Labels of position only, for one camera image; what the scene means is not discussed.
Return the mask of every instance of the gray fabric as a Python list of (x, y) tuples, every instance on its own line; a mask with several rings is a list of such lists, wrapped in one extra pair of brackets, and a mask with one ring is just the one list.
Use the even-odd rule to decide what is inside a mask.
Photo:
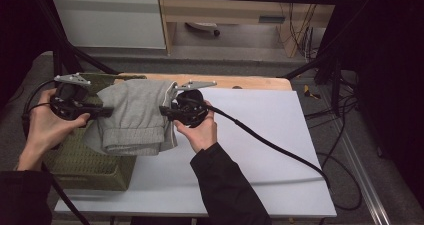
[(87, 128), (83, 143), (111, 155), (157, 155), (177, 146), (174, 126), (159, 106), (170, 106), (176, 83), (167, 80), (132, 79), (101, 90), (104, 106), (112, 116), (98, 118)]

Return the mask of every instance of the human hand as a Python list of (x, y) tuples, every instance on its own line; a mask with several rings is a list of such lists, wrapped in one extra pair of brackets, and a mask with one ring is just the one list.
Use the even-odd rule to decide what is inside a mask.
[[(50, 97), (55, 92), (56, 89), (43, 91), (38, 104), (50, 102)], [(66, 121), (56, 116), (48, 104), (34, 108), (18, 170), (40, 170), (43, 155), (61, 143), (75, 128), (84, 126), (89, 117), (90, 114), (84, 113), (73, 121)]]
[(175, 120), (174, 124), (177, 131), (187, 137), (195, 153), (202, 149), (206, 150), (217, 142), (217, 124), (214, 121), (214, 112), (211, 110), (209, 110), (203, 122), (195, 128), (186, 127), (178, 120)]

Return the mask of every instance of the black jacket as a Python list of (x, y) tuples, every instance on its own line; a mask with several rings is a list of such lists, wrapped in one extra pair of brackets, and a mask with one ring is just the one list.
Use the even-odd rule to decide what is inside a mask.
[[(252, 186), (218, 143), (198, 152), (190, 164), (212, 224), (271, 224)], [(50, 224), (51, 181), (45, 172), (0, 173), (0, 224)]]

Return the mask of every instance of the white table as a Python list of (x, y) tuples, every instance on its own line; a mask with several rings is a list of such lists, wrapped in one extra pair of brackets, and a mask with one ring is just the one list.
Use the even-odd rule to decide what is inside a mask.
[[(264, 138), (319, 166), (296, 92), (201, 89), (204, 98)], [(324, 179), (308, 166), (263, 145), (215, 115), (218, 141), (236, 161), (271, 217), (334, 217)], [(107, 215), (205, 216), (187, 139), (158, 156), (138, 157), (125, 192), (66, 190), (82, 212)], [(57, 212), (69, 212), (59, 200)]]

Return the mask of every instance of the green basket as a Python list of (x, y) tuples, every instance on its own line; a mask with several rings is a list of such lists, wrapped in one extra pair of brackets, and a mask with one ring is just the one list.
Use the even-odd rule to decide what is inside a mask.
[[(86, 100), (95, 104), (101, 104), (96, 93), (112, 85), (115, 79), (146, 78), (107, 74), (81, 76), (91, 81), (92, 86)], [(86, 128), (75, 129), (57, 150), (49, 151), (44, 158), (46, 166), (65, 189), (127, 190), (136, 156), (109, 156), (91, 150), (81, 141)]]

